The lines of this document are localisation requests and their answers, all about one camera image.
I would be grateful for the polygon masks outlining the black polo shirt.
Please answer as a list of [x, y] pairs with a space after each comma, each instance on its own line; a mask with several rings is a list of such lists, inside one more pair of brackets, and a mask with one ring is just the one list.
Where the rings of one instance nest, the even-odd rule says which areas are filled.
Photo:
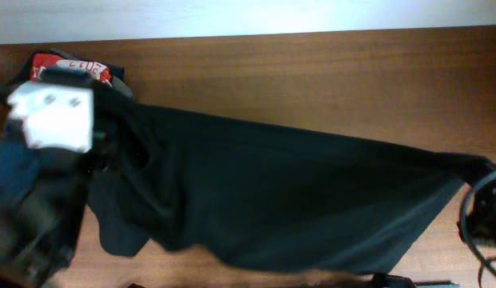
[[200, 245], [249, 270], [387, 273], [489, 159], [147, 106], [94, 92], [102, 248]]

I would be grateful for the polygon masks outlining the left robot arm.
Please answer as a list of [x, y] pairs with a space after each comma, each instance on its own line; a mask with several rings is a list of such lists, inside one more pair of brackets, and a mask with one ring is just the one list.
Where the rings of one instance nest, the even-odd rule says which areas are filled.
[[96, 126], [97, 81], [49, 68], [0, 84], [8, 106], [0, 140], [0, 287], [41, 287], [70, 266], [90, 181], [118, 168], [108, 129]]

